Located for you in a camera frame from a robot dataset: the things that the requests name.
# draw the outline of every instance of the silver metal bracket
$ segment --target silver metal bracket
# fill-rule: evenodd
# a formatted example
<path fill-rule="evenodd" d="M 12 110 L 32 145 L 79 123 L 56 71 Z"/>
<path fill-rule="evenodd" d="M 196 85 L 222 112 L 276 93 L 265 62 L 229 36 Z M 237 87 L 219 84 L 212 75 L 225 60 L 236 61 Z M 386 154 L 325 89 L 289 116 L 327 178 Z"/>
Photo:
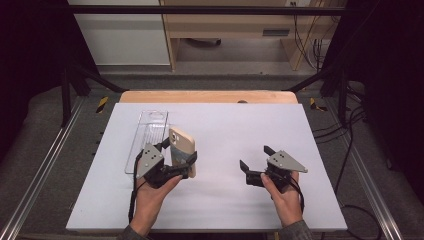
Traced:
<path fill-rule="evenodd" d="M 308 169 L 306 169 L 302 164 L 296 161 L 296 159 L 284 151 L 278 151 L 274 153 L 267 159 L 267 161 L 279 169 L 304 173 L 308 172 Z"/>
<path fill-rule="evenodd" d="M 163 160 L 162 153 L 151 143 L 147 143 L 143 149 L 143 156 L 138 162 L 136 178 L 142 178 L 146 173 Z"/>

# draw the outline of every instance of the white table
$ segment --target white table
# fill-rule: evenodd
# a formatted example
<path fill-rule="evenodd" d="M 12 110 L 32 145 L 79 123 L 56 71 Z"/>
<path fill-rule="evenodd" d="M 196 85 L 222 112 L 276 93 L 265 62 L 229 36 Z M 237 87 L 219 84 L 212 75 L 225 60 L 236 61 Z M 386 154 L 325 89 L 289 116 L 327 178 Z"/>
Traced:
<path fill-rule="evenodd" d="M 67 224 L 80 232 L 119 232 L 132 190 L 125 165 L 143 110 L 169 112 L 169 123 L 196 139 L 197 176 L 168 195 L 152 231 L 275 231 L 280 221 L 264 188 L 248 186 L 266 168 L 263 146 L 284 150 L 309 169 L 300 175 L 304 219 L 313 231 L 347 229 L 300 104 L 118 103 Z M 170 158 L 165 162 L 170 165 Z"/>

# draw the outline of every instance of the smartphone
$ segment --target smartphone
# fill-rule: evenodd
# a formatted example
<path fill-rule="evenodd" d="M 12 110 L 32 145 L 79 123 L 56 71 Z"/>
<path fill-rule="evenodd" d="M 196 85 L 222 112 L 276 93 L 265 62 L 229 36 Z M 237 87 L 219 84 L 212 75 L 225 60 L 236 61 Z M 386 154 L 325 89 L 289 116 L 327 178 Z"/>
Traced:
<path fill-rule="evenodd" d="M 193 137 L 176 127 L 169 128 L 169 142 L 171 146 L 172 166 L 183 164 L 195 151 Z M 188 176 L 196 176 L 196 163 L 191 165 Z"/>

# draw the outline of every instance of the clear plastic tray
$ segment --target clear plastic tray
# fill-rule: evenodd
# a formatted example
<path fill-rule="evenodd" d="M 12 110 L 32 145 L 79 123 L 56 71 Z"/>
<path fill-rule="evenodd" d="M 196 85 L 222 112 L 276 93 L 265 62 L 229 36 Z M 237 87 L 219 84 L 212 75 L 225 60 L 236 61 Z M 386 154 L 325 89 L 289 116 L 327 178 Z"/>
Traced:
<path fill-rule="evenodd" d="M 165 133 L 168 132 L 169 126 L 167 111 L 142 111 L 128 156 L 125 173 L 132 174 L 134 172 L 135 158 L 146 146 L 147 143 L 157 144 L 164 140 Z"/>

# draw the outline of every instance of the forearm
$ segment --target forearm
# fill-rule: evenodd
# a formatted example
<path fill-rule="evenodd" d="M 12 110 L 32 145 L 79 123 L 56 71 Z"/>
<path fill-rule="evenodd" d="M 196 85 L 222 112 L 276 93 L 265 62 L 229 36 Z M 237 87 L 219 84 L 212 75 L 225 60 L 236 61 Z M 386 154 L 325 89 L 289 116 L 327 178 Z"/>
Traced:
<path fill-rule="evenodd" d="M 117 240 L 148 240 L 148 238 L 138 235 L 131 227 L 128 225 L 124 231 L 116 238 Z"/>
<path fill-rule="evenodd" d="M 278 231 L 280 239 L 312 240 L 312 234 L 305 221 L 295 222 Z"/>

